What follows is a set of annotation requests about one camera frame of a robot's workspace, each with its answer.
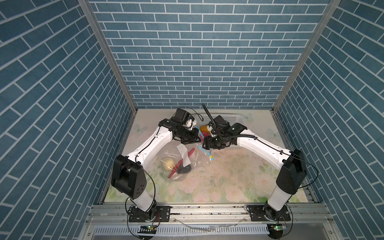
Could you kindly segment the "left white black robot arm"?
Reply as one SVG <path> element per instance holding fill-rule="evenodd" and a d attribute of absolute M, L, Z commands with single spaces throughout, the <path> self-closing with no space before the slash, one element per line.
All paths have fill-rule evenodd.
<path fill-rule="evenodd" d="M 155 218 L 157 208 L 155 197 L 146 191 L 147 177 L 150 176 L 147 167 L 157 153 L 174 139 L 185 145 L 201 141 L 197 128 L 157 127 L 143 144 L 126 156 L 117 156 L 113 163 L 111 185 L 126 194 L 147 221 Z"/>

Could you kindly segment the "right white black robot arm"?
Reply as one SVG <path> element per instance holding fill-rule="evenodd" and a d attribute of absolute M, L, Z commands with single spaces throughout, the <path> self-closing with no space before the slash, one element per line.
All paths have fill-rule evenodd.
<path fill-rule="evenodd" d="M 240 146 L 259 155 L 279 171 L 276 186 L 263 207 L 267 220 L 277 220 L 284 205 L 297 193 L 307 176 L 302 152 L 274 145 L 239 123 L 230 126 L 229 123 L 211 121 L 207 129 L 210 135 L 204 137 L 203 149 L 221 150 L 231 145 Z"/>

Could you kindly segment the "black avocado toy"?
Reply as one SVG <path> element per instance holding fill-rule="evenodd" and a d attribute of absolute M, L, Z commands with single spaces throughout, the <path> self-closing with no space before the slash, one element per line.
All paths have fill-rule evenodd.
<path fill-rule="evenodd" d="M 190 171 L 192 170 L 192 166 L 191 164 L 187 165 L 187 166 L 183 166 L 183 164 L 181 164 L 178 169 L 177 169 L 177 173 L 180 175 L 180 174 L 187 174 L 189 173 Z"/>

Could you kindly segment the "yellow potato toy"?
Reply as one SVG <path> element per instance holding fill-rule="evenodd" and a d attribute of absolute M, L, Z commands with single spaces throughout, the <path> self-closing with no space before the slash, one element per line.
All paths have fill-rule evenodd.
<path fill-rule="evenodd" d="M 200 131 L 202 133 L 210 134 L 210 131 L 208 130 L 208 126 L 207 125 L 200 126 Z"/>

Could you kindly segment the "cream white bun toy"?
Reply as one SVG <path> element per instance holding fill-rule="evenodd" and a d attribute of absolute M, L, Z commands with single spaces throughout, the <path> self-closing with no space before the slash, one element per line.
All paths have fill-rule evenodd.
<path fill-rule="evenodd" d="M 165 157 L 162 159 L 162 167 L 165 171 L 173 170 L 175 166 L 175 160 L 171 157 Z"/>

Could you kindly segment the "red chili pepper toy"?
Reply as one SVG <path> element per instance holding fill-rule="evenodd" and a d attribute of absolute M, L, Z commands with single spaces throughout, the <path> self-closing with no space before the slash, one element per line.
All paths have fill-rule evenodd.
<path fill-rule="evenodd" d="M 181 159 L 180 161 L 178 161 L 178 163 L 174 166 L 173 170 L 171 170 L 171 173 L 170 173 L 168 179 L 171 179 L 171 178 L 173 177 L 173 175 L 178 174 L 178 173 L 177 173 L 177 169 L 178 169 L 178 167 L 179 167 L 181 164 L 183 164 L 183 163 L 184 163 L 184 160 L 183 160 L 183 159 Z"/>

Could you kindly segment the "clear zip top bag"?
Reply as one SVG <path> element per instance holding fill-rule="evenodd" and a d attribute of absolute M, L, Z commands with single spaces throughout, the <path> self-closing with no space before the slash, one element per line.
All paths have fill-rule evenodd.
<path fill-rule="evenodd" d="M 202 143 L 184 145 L 176 140 L 163 140 L 148 172 L 155 182 L 180 182 L 213 160 L 213 150 L 205 150 Z"/>

